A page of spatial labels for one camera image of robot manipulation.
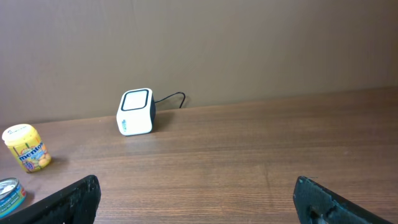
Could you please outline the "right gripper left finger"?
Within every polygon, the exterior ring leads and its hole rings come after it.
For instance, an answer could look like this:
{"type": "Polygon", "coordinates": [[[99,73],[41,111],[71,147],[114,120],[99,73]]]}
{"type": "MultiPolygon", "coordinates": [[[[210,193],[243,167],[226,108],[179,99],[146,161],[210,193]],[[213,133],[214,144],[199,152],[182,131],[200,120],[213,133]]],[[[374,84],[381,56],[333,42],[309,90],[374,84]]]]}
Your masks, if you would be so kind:
{"type": "Polygon", "coordinates": [[[100,200],[99,180],[88,175],[1,219],[1,224],[93,224],[100,200]]]}

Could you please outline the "round tin can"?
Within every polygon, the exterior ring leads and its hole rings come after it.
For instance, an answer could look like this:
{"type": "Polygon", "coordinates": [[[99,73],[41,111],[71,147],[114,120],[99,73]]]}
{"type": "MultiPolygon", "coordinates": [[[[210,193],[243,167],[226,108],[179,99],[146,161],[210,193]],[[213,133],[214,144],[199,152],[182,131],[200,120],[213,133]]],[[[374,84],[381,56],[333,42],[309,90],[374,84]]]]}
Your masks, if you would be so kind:
{"type": "Polygon", "coordinates": [[[26,191],[17,178],[1,180],[1,218],[13,212],[26,198],[26,191]]]}

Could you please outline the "yellow mentos gum bottle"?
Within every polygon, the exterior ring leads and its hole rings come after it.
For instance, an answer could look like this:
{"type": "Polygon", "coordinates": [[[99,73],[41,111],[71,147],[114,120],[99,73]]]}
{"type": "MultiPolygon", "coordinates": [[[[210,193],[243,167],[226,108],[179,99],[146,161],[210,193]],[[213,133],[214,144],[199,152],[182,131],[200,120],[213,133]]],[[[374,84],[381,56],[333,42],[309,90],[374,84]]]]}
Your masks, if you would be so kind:
{"type": "Polygon", "coordinates": [[[52,160],[38,131],[30,124],[17,124],[7,128],[2,134],[2,140],[28,173],[43,169],[52,160]]]}

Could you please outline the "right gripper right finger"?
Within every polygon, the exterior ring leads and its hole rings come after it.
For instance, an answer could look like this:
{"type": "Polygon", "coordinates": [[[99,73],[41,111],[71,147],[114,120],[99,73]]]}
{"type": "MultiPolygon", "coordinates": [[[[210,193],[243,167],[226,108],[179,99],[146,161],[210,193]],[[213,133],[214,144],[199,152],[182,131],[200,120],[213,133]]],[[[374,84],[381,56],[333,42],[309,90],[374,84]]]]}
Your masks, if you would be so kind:
{"type": "Polygon", "coordinates": [[[293,201],[300,223],[391,224],[305,176],[297,178],[293,201]]]}

